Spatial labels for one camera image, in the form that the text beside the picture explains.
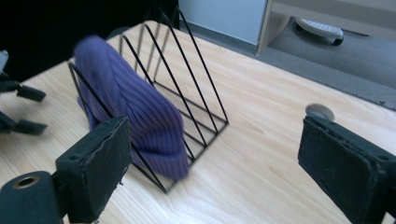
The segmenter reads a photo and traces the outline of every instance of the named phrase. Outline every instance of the light wood tabletop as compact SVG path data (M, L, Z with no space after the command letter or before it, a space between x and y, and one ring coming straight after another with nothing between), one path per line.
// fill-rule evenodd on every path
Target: light wood tabletop
M139 31L136 26L125 34L134 43ZM165 31L163 27L159 39ZM189 37L176 33L200 78L204 72ZM143 39L142 46L149 42L146 35ZM187 70L171 39L166 57L180 87L193 99L194 87L183 82ZM191 167L188 177L168 194L130 166L100 223L348 223L298 164L305 108L313 103L326 105L335 122L394 155L396 113L195 39L230 124ZM117 47L119 41L116 36L109 43ZM130 51L125 49L122 55L133 64ZM39 136L0 135L0 186L33 171L55 172L55 160L89 131L66 63L23 84L44 91L47 97L36 103L13 93L2 94L0 110L15 120L41 122L48 128ZM202 89L211 88L203 84ZM392 221L389 216L384 219L385 223Z

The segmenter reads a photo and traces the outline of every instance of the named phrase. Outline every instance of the purple knit beanie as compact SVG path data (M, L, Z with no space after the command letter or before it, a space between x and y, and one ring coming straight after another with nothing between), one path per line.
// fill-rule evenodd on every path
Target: purple knit beanie
M75 47L76 67L112 116L128 116L131 142L157 174L179 180L189 172L183 141L183 120L172 103L99 36L88 36ZM90 128L110 119L88 88L78 86L86 103ZM134 164L146 168L133 151Z

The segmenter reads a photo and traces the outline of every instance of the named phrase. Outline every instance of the white wall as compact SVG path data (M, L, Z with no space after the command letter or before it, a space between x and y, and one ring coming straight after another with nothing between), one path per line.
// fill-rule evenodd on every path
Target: white wall
M178 0L186 21L208 30L259 42L266 0Z

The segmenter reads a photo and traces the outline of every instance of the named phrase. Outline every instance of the gray floor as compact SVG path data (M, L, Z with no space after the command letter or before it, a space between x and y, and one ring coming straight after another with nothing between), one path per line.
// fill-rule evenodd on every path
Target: gray floor
M189 24L197 37L396 110L396 42L344 31L344 43L296 31L294 19L260 55L255 46Z

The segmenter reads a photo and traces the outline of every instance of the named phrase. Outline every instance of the screw hole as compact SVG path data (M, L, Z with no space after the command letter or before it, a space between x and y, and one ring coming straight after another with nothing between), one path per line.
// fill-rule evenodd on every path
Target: screw hole
M14 185L14 189L26 189L33 186L35 183L38 182L38 176L27 176L24 179L21 179Z
M78 155L78 154L74 154L74 155L72 155L72 156L69 157L69 160L70 160L70 161L75 161L75 160L77 160L78 158L79 158L79 155Z
M378 158L379 158L381 161L388 161L388 160L389 160L389 157L387 157L387 156L378 156Z

